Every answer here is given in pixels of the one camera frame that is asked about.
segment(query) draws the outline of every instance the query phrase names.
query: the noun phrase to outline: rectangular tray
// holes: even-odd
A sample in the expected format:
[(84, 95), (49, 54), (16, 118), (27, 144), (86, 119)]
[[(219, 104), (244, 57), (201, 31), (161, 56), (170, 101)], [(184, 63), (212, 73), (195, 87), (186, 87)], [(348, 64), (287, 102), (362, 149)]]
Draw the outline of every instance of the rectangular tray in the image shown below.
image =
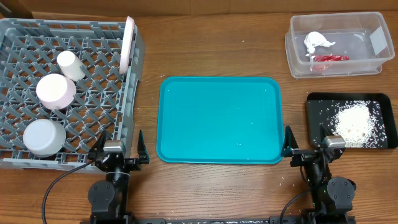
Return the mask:
[[(380, 124), (380, 129), (377, 130), (377, 143), (374, 147), (362, 148), (376, 148), (376, 149), (394, 149), (398, 146), (398, 135), (394, 114), (390, 99), (387, 95), (382, 93), (310, 93), (307, 96), (305, 107), (307, 110), (308, 123), (308, 137), (310, 144), (317, 147), (322, 139), (320, 136), (320, 123), (323, 123), (327, 128), (333, 129), (330, 125), (330, 117), (336, 115), (338, 110), (335, 105), (345, 104), (347, 101), (370, 101), (368, 108), (371, 114), (376, 116), (376, 120)], [(383, 141), (383, 131), (387, 136), (387, 141)]]
[(283, 136), (271, 78), (172, 77), (160, 88), (156, 151), (166, 162), (276, 164)]
[[(145, 44), (137, 26), (127, 74), (119, 74), (124, 22), (0, 20), (0, 168), (70, 170), (87, 161), (87, 152), (102, 130), (122, 140), (129, 157), (132, 109), (142, 76)], [(86, 65), (76, 83), (75, 101), (63, 110), (44, 108), (35, 94), (40, 78), (61, 73), (57, 55), (70, 50)], [(22, 141), (25, 127), (36, 119), (60, 122), (67, 131), (63, 149), (40, 158)], [(79, 172), (102, 173), (95, 166)]]

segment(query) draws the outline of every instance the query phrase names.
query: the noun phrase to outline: white label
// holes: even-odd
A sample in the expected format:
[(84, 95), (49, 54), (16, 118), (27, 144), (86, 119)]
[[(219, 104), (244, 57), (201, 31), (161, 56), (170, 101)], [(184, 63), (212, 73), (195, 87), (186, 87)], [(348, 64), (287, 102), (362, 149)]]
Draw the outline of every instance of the white label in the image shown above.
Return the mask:
[(384, 36), (384, 32), (381, 26), (379, 26), (379, 28), (377, 28), (376, 31), (371, 34), (371, 42), (375, 55), (378, 55), (382, 50), (387, 47), (387, 40)]

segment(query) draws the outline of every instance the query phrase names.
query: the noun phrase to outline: crumpled white object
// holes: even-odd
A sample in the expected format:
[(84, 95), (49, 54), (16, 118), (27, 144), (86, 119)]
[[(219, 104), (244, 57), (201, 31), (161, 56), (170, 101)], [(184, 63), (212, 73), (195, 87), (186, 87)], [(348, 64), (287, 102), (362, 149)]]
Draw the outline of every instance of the crumpled white object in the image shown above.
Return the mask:
[(304, 44), (307, 47), (307, 52), (308, 52), (308, 54), (306, 54), (305, 56), (310, 56), (311, 54), (313, 54), (315, 52), (315, 47), (318, 47), (318, 46), (330, 47), (330, 46), (334, 45), (335, 43), (336, 42), (331, 43), (331, 42), (327, 41), (326, 38), (322, 34), (316, 32), (316, 31), (313, 31), (313, 32), (307, 34), (307, 36), (305, 37), (305, 40), (304, 40)]

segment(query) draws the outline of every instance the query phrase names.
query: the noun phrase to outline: gray crate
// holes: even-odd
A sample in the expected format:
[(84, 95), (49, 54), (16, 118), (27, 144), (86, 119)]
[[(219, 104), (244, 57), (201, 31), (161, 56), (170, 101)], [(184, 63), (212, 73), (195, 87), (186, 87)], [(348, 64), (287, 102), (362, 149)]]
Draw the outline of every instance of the gray crate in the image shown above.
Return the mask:
[[(129, 157), (134, 122), (132, 110), (144, 64), (145, 45), (134, 28), (131, 65), (119, 74), (124, 22), (0, 20), (0, 168), (70, 170), (87, 161), (87, 152), (106, 129), (123, 140)], [(75, 100), (64, 110), (48, 110), (35, 87), (48, 73), (62, 74), (57, 55), (70, 50), (86, 65), (77, 81)], [(22, 135), (40, 118), (63, 124), (67, 140), (56, 155), (30, 153)], [(101, 173), (95, 166), (79, 172)]]

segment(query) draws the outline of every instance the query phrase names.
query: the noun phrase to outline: wooden table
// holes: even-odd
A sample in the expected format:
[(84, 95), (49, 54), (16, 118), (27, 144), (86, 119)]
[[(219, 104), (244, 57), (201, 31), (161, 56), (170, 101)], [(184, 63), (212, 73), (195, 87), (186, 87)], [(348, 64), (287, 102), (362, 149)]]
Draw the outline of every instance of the wooden table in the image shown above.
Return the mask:
[[(383, 12), (398, 45), (398, 12)], [(307, 189), (299, 168), (283, 159), (276, 166), (167, 164), (155, 152), (160, 84), (171, 76), (271, 77), (282, 91), (284, 123), (291, 125), (302, 149), (309, 147), (304, 101), (314, 91), (381, 92), (398, 118), (397, 59), (379, 75), (345, 78), (292, 78), (284, 35), (293, 14), (137, 17), (147, 51), (134, 107), (137, 135), (144, 131), (151, 162), (133, 173), (128, 209), (138, 218), (263, 218), (279, 215), (284, 205)], [(124, 21), (125, 18), (82, 18)], [(397, 223), (398, 151), (347, 150), (330, 165), (334, 176), (356, 182), (353, 201), (358, 223)], [(62, 172), (2, 170), (0, 223), (41, 223), (41, 205), (49, 184)], [(49, 223), (87, 220), (90, 186), (103, 175), (72, 174), (61, 180), (47, 200)], [(310, 197), (294, 203), (286, 214), (310, 208)]]

